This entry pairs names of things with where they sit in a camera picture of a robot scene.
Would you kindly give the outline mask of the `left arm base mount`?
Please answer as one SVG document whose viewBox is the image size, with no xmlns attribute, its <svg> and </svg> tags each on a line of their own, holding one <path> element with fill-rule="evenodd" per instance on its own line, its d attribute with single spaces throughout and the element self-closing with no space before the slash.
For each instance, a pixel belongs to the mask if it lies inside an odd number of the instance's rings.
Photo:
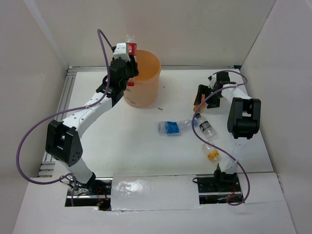
<svg viewBox="0 0 312 234">
<path fill-rule="evenodd" d="M 67 185 L 65 207 L 95 207 L 99 211 L 110 211 L 111 208 L 111 189 L 112 177 L 96 178 L 95 186 L 92 190 L 83 187 L 82 184 L 76 183 L 68 178 L 62 182 Z"/>
</svg>

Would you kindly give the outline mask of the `small orange bottle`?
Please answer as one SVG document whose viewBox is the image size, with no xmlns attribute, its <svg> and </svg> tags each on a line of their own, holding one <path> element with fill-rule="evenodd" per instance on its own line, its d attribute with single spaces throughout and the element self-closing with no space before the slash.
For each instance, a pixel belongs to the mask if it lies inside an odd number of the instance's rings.
<svg viewBox="0 0 312 234">
<path fill-rule="evenodd" d="M 194 102 L 193 111 L 195 112 L 198 109 L 198 112 L 200 113 L 202 110 L 204 110 L 207 106 L 206 103 L 202 104 L 202 101 L 205 99 L 205 95 L 201 94 L 201 96 L 197 96 Z"/>
</svg>

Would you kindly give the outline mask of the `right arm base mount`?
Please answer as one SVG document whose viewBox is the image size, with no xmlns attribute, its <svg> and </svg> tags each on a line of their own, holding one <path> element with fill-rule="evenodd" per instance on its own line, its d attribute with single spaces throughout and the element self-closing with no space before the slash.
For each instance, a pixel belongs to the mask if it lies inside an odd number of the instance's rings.
<svg viewBox="0 0 312 234">
<path fill-rule="evenodd" d="M 238 177 L 234 182 L 217 184 L 212 175 L 197 176 L 192 182 L 197 185 L 200 205 L 225 204 L 227 199 L 230 203 L 239 203 L 244 198 Z"/>
</svg>

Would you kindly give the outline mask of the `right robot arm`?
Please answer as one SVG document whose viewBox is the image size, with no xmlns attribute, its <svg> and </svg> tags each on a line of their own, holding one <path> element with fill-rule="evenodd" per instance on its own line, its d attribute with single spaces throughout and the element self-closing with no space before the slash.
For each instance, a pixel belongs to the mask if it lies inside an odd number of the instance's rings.
<svg viewBox="0 0 312 234">
<path fill-rule="evenodd" d="M 227 120 L 227 130 L 232 135 L 235 149 L 229 158 L 222 159 L 218 164 L 219 170 L 224 174 L 235 174 L 238 171 L 238 162 L 249 140 L 258 133 L 260 128 L 261 101 L 251 98 L 239 87 L 247 84 L 238 84 L 230 80 L 230 70 L 219 71 L 208 77 L 209 84 L 198 86 L 194 101 L 194 111 L 199 115 L 199 110 L 206 105 L 207 108 L 218 108 L 220 100 L 226 99 L 230 104 Z"/>
</svg>

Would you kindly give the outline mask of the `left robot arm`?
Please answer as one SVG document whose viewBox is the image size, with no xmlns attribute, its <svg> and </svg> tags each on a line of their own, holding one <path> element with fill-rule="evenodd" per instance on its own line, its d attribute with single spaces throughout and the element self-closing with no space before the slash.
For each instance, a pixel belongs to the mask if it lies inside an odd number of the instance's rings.
<svg viewBox="0 0 312 234">
<path fill-rule="evenodd" d="M 82 110 L 74 112 L 62 121 L 53 120 L 47 128 L 46 152 L 60 161 L 76 178 L 79 189 L 86 195 L 92 194 L 99 183 L 96 175 L 82 159 L 80 139 L 84 132 L 105 112 L 112 109 L 123 97 L 128 80 L 138 76 L 136 58 L 129 61 L 115 58 L 109 66 L 109 74 L 96 89 Z"/>
</svg>

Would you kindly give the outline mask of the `blue label crushed bottle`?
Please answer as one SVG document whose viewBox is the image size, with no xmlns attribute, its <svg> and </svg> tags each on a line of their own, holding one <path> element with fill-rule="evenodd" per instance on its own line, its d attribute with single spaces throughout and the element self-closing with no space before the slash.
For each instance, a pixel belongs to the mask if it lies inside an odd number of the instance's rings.
<svg viewBox="0 0 312 234">
<path fill-rule="evenodd" d="M 182 121 L 161 121 L 157 124 L 157 131 L 160 135 L 177 136 L 192 128 L 192 120 Z"/>
</svg>

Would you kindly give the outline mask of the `red label water bottle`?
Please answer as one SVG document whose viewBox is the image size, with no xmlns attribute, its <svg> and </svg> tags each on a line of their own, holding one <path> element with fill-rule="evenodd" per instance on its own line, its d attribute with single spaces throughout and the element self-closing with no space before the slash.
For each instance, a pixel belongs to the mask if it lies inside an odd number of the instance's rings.
<svg viewBox="0 0 312 234">
<path fill-rule="evenodd" d="M 128 46 L 128 54 L 130 58 L 137 61 L 137 43 L 134 35 L 127 34 L 125 36 L 125 42 Z"/>
</svg>

